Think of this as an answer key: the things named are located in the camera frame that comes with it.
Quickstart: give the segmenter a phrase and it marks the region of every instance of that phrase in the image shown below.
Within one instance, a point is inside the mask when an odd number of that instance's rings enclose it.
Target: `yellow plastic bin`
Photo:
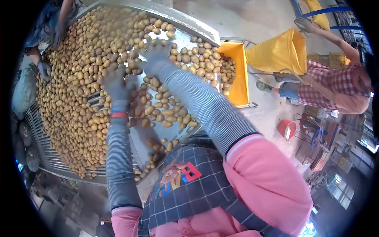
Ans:
[[[219,53],[236,61],[236,78],[229,90],[228,99],[236,106],[243,107],[249,102],[249,86],[247,83],[246,55],[243,43],[221,42]]]

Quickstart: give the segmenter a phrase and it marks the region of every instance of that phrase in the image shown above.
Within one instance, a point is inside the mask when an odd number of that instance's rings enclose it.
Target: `red bucket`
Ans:
[[[295,123],[295,121],[290,121],[290,120],[282,120],[282,121],[279,122],[279,124],[278,124],[278,131],[279,131],[280,135],[282,135],[284,138],[285,138],[286,130],[288,130],[288,128],[291,131],[290,131],[290,135],[289,135],[287,141],[289,139],[291,139],[291,137],[293,137],[293,135],[295,134],[295,132],[296,132],[296,123]]]

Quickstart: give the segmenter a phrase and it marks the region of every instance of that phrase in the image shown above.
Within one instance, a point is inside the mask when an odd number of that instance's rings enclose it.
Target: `red checkered shirt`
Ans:
[[[307,60],[307,74],[310,75],[315,82],[323,85],[331,91],[337,93],[352,95],[362,95],[369,97],[368,94],[360,92],[353,86],[351,73],[354,69],[362,67],[361,64],[349,64],[343,69],[335,69],[327,67],[319,62]],[[314,107],[327,108],[337,110],[336,104],[325,98],[320,92],[309,85],[300,83],[299,102],[304,105]]]

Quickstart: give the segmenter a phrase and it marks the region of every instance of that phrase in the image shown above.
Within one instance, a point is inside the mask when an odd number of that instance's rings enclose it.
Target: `denim shorts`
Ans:
[[[279,88],[280,97],[288,97],[299,100],[299,83],[283,82]]]

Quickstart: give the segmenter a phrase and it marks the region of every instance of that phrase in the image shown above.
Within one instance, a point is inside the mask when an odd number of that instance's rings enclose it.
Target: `button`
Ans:
[[[191,231],[189,229],[182,230],[182,235],[189,235]]]

